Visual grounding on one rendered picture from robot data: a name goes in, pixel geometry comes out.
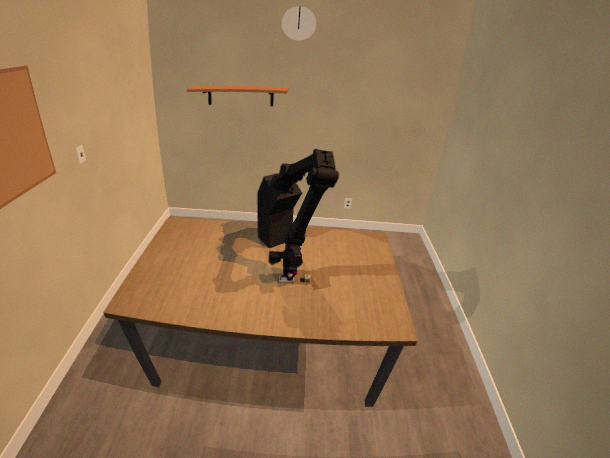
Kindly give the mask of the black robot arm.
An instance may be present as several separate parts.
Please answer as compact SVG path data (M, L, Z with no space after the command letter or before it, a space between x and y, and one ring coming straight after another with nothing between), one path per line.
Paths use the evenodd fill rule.
M296 219L288 228L284 240L285 250L283 252L269 251L269 263L271 265L280 262L281 259L283 259L283 267L290 267L290 264L292 267L299 267L302 265L303 260L300 246L302 246L305 241L306 228L321 197L329 187L334 188L339 178L339 172L336 171L335 167L333 151L323 152L323 150L314 149L313 154L294 164L282 164L280 167L280 177L277 174L273 177L272 188L292 194L294 192L295 182L298 183L298 181L301 181L303 176L305 176L305 174L302 176L299 173L309 171L306 181L307 184L310 185L310 188ZM292 175L301 175L301 177L292 177Z

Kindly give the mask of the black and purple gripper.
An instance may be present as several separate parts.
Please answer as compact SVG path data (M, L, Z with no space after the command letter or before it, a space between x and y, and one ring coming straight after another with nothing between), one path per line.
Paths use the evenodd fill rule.
M287 271L287 270L289 270L289 271ZM284 272L284 271L287 271L287 272ZM291 278L288 277L288 275L287 275L288 273L293 274L291 276ZM291 281L293 279L293 277L297 274L297 268L292 267L290 264L290 267L284 267L283 274L286 276L288 281Z

